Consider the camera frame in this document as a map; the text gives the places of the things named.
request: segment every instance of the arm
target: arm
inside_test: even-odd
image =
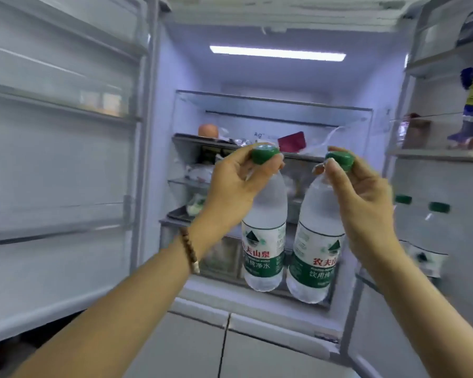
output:
[[[349,176],[332,159],[326,172],[351,250],[375,279],[429,375],[473,378],[473,328],[399,244],[387,181],[357,157]]]
[[[275,155],[245,180],[250,151],[242,148],[215,167],[205,208],[188,230],[198,260],[242,220],[254,196],[283,167],[283,157]],[[122,377],[189,273],[177,237],[42,346],[13,378]]]

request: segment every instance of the bracelet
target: bracelet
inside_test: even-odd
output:
[[[198,264],[198,259],[196,258],[195,250],[193,249],[193,245],[189,240],[189,233],[188,229],[185,227],[181,227],[181,239],[182,244],[184,245],[184,249],[186,250],[186,254],[188,256],[189,264],[191,266],[191,273],[196,273],[197,275],[200,274],[200,265]]]

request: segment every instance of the bottle on door shelf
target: bottle on door shelf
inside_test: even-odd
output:
[[[440,278],[448,258],[445,249],[455,242],[450,238],[452,229],[446,221],[450,205],[430,202],[428,208],[425,220],[414,226],[410,234],[407,253],[427,277]]]
[[[412,197],[408,195],[396,195],[394,197],[394,226],[399,243],[404,250],[408,248],[410,240],[409,223],[411,220],[410,204]]]
[[[261,165],[278,153],[277,147],[263,144],[252,150],[251,157],[254,164]],[[254,198],[241,223],[244,278],[254,290],[270,292],[282,282],[286,219],[287,190],[277,172]]]
[[[329,152],[328,158],[346,172],[354,163],[347,152]],[[326,298],[344,235],[338,200],[328,178],[321,174],[303,199],[294,254],[287,270],[287,287],[296,299],[315,304]]]

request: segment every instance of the green bottle cap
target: green bottle cap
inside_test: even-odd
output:
[[[395,203],[410,205],[412,203],[412,197],[408,195],[396,195],[394,198]]]
[[[326,154],[325,160],[333,158],[344,171],[350,171],[354,164],[354,156],[345,151],[331,151]]]
[[[431,202],[429,203],[429,210],[433,212],[440,212],[442,214],[448,214],[450,212],[450,204]]]
[[[280,150],[276,146],[265,143],[252,149],[251,158],[254,164],[263,164],[279,153]]]

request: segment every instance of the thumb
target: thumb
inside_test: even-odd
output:
[[[251,177],[245,182],[247,189],[257,194],[265,188],[270,178],[280,170],[283,160],[283,154],[276,154],[267,162],[255,168]]]
[[[357,196],[347,173],[342,170],[340,164],[338,164],[336,160],[329,158],[326,162],[324,171],[326,172],[329,182],[333,186],[340,205],[343,205],[345,202]]]

